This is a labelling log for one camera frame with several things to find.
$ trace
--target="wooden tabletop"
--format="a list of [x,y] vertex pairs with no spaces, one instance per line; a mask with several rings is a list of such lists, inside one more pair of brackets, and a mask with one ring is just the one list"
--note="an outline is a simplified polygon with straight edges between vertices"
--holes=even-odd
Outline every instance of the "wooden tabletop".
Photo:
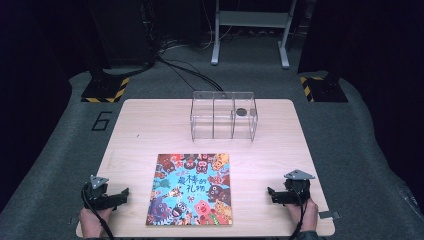
[[[116,237],[278,237],[295,228],[288,210],[272,203],[267,187],[285,191],[284,174],[300,169],[311,180],[311,197],[328,211],[299,119],[290,100],[256,99],[255,139],[196,139],[190,130],[191,99],[125,101],[97,176],[109,178],[107,193],[129,188],[128,203],[112,212]],[[228,153],[233,224],[147,226],[146,216],[158,154]],[[333,235],[331,218],[319,219],[320,236]],[[77,235],[81,235],[80,225]]]

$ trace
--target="gray carpet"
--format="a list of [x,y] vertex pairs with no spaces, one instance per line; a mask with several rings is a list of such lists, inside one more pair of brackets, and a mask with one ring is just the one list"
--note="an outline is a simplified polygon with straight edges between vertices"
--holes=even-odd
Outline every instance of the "gray carpet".
[[[348,103],[307,102],[300,76],[325,73],[297,74],[302,36],[294,39],[288,53],[291,68],[283,70],[278,40],[256,37],[223,43],[218,66],[210,64],[212,46],[173,48],[162,57],[189,62],[226,91],[253,91],[256,98],[294,102],[328,205],[342,216],[334,221],[336,233],[327,239],[424,239],[422,215],[400,194],[408,188],[388,168],[361,96],[341,80]],[[213,90],[199,78],[182,75],[196,90]],[[76,239],[81,187],[97,172],[123,102],[191,98],[193,92],[162,63],[131,77],[117,103],[80,102],[89,81],[88,73],[70,79],[73,94],[65,113],[0,215],[0,239]],[[103,115],[110,119],[107,129],[91,131],[102,111],[111,112]]]

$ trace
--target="transparent box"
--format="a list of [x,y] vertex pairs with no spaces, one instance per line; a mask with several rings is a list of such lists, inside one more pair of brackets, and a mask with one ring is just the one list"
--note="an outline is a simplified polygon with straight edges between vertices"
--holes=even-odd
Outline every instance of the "transparent box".
[[258,123],[253,92],[195,91],[191,105],[195,139],[250,139]]

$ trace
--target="yellow and black hazard tape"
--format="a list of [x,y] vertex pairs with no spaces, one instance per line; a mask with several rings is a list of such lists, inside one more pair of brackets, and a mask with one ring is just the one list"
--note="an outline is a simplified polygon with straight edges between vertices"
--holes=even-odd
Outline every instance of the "yellow and black hazard tape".
[[308,99],[308,102],[315,102],[314,96],[312,96],[311,89],[308,86],[308,78],[314,79],[314,80],[324,80],[320,77],[300,77],[300,82],[302,83],[303,90],[305,91],[306,98]]
[[125,88],[129,82],[129,78],[126,78],[122,81],[121,86],[119,87],[118,92],[113,98],[81,98],[81,102],[91,102],[91,103],[102,103],[102,102],[119,102],[122,95],[124,94]]

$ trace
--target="book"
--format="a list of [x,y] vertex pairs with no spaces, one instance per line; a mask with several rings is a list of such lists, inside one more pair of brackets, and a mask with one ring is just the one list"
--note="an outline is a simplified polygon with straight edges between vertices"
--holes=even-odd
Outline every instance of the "book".
[[226,153],[159,154],[146,225],[231,225]]

